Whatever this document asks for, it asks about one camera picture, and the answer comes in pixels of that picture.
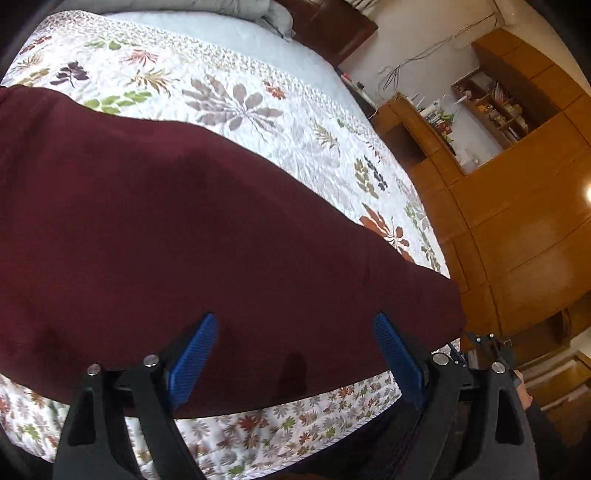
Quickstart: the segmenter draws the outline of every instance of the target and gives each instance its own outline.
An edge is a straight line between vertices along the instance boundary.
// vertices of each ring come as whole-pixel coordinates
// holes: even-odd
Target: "floral bedspread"
[[[412,183],[369,124],[270,65],[70,11],[39,25],[2,84],[58,90],[110,115],[208,128],[281,167],[406,260],[449,276]],[[209,478],[256,478],[348,435],[399,396],[385,372],[317,397],[177,425]],[[67,408],[0,375],[1,424],[37,456],[54,459]],[[157,478],[137,419],[127,422],[143,475]]]

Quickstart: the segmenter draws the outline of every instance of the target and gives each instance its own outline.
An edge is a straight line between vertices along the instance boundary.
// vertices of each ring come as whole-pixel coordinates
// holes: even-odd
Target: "pillow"
[[[145,10],[213,12],[244,20],[257,20],[269,10],[270,0],[65,0],[55,12],[84,10],[94,14]]]
[[[294,24],[291,13],[283,5],[275,2],[275,0],[269,2],[269,10],[262,16],[261,21],[270,25],[283,38],[291,38],[294,34],[294,31],[291,29]]]

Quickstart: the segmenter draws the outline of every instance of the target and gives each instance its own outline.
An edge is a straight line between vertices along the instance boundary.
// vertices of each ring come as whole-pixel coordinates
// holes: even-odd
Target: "maroon cloth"
[[[0,179],[0,372],[59,401],[205,312],[219,341],[181,416],[385,371],[380,310],[429,349],[465,321],[452,281],[204,128],[0,89]]]

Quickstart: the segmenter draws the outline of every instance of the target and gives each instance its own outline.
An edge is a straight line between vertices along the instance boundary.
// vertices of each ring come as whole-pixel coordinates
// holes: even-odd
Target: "bed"
[[[19,48],[2,85],[54,89],[110,115],[205,127],[265,157],[406,260],[449,277],[412,183],[332,67],[375,24],[340,0],[281,3],[293,14],[293,41],[206,12],[59,12]],[[387,371],[177,425],[209,478],[257,478],[337,442],[399,397]],[[67,408],[0,375],[2,427],[36,456],[54,459]],[[137,419],[127,422],[142,474],[156,478]]]

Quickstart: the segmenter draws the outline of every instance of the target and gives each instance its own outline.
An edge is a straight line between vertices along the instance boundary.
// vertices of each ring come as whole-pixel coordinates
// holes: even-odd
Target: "electrical wire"
[[[450,35],[449,37],[444,38],[443,40],[440,40],[437,43],[434,43],[433,45],[431,45],[430,47],[426,48],[422,52],[419,52],[414,57],[412,57],[410,59],[404,60],[402,63],[398,64],[397,67],[392,67],[392,66],[386,66],[386,67],[384,67],[382,70],[380,70],[378,72],[378,75],[383,74],[385,71],[387,71],[389,69],[390,69],[390,72],[388,72],[388,74],[385,75],[382,78],[382,80],[380,80],[380,82],[378,83],[378,92],[377,93],[380,96],[380,98],[382,100],[385,100],[385,98],[382,97],[382,95],[380,94],[380,91],[386,90],[390,85],[392,85],[392,88],[394,89],[394,91],[398,90],[398,84],[400,83],[400,70],[406,64],[411,63],[412,61],[426,59],[430,55],[433,55],[437,50],[439,50],[440,48],[442,48],[444,45],[446,45],[447,43],[453,41],[458,35],[463,34],[464,32],[470,30],[471,28],[473,28],[473,27],[475,27],[477,25],[480,25],[481,23],[483,23],[484,21],[488,20],[491,17],[496,17],[496,14],[492,13],[492,14],[488,15],[487,17],[483,18],[482,20],[479,20],[478,22],[475,22],[473,24],[470,24],[470,25],[465,26],[464,28],[462,28],[461,30],[457,31],[453,35]]]

